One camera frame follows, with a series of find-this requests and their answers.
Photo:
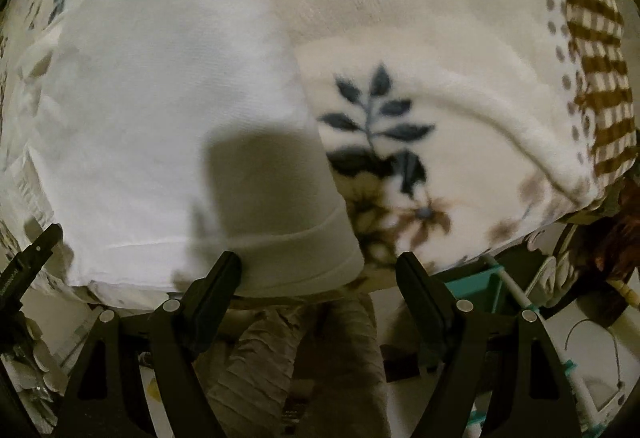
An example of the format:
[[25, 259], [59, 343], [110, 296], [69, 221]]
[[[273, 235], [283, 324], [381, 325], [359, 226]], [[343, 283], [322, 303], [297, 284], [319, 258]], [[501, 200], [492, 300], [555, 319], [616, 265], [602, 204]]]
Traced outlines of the white pants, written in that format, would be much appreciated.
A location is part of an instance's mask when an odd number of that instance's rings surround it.
[[52, 224], [40, 287], [119, 306], [184, 291], [227, 251], [246, 297], [363, 267], [271, 0], [6, 0], [2, 255]]

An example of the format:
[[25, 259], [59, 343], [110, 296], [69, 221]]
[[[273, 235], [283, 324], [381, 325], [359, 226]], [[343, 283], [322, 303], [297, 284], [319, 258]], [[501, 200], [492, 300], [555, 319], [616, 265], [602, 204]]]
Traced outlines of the teal storage rack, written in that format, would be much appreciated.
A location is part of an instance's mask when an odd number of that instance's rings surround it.
[[578, 374], [579, 364], [567, 354], [572, 332], [567, 332], [565, 340], [559, 343], [549, 332], [539, 306], [529, 297], [513, 277], [494, 256], [483, 255], [474, 263], [439, 273], [437, 279], [444, 282], [448, 290], [458, 300], [461, 308], [469, 307], [473, 299], [490, 302], [489, 312], [497, 316], [503, 299], [510, 295], [518, 303], [518, 317], [523, 325], [533, 327], [532, 336], [541, 339], [544, 360], [558, 366], [563, 380], [553, 377], [554, 383], [567, 385], [574, 397], [580, 429], [585, 437], [600, 437], [612, 423], [620, 407], [626, 401], [626, 384], [622, 379], [620, 362], [616, 361], [616, 387], [608, 399], [600, 404], [594, 402], [585, 377]]

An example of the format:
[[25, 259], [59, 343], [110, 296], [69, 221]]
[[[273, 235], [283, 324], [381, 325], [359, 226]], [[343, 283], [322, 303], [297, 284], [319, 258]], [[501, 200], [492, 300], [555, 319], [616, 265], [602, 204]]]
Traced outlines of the floral fleece bed blanket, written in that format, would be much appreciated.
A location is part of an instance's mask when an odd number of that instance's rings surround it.
[[271, 0], [363, 267], [444, 269], [634, 163], [616, 0]]

